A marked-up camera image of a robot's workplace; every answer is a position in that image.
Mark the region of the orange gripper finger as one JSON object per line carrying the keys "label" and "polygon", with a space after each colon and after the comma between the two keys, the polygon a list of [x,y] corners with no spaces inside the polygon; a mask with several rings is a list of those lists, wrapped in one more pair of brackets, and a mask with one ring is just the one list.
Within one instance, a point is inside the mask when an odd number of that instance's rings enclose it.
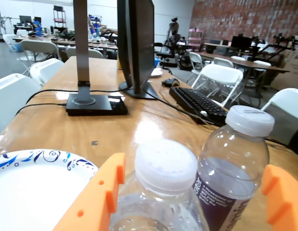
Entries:
{"label": "orange gripper finger", "polygon": [[274,231],[298,231],[298,181],[284,169],[265,167],[261,193],[266,196],[266,222]]}
{"label": "orange gripper finger", "polygon": [[55,231],[107,231],[110,216],[116,212],[118,190],[125,179],[126,156],[115,153],[99,168],[78,195]]}

